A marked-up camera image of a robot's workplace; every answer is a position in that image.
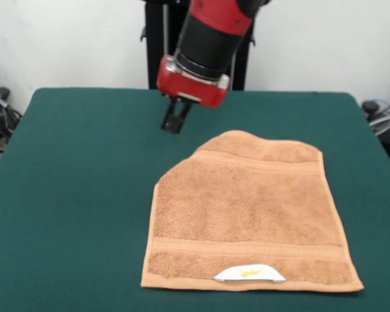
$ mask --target table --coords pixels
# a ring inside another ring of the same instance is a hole
[[[2,311],[390,311],[390,160],[347,94],[232,92],[159,129],[154,90],[41,89],[0,163]],[[354,294],[141,289],[154,184],[230,129],[324,152]]]

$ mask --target white wall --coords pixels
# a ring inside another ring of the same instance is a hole
[[[0,0],[0,85],[24,110],[41,86],[147,88],[137,0]]]
[[[251,90],[390,101],[390,0],[273,0],[257,19]]]
[[[0,0],[0,85],[24,110],[41,86],[147,87],[139,0]],[[273,0],[248,90],[346,91],[390,101],[390,0]]]

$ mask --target folded towel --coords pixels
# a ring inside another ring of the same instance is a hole
[[[363,289],[322,153],[301,142],[242,131],[208,141],[157,183],[149,228],[142,287]],[[251,279],[262,265],[286,281]],[[238,266],[242,280],[214,279]]]

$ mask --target green felt tablecloth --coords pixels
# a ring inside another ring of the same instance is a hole
[[[156,91],[42,89],[0,163],[0,312],[390,311],[390,161],[346,94],[233,92],[159,129]],[[357,294],[141,289],[154,184],[230,129],[324,153],[366,289]]]

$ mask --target white label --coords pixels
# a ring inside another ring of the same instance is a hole
[[[228,268],[214,277],[216,281],[286,281],[286,279],[270,265],[241,265]]]

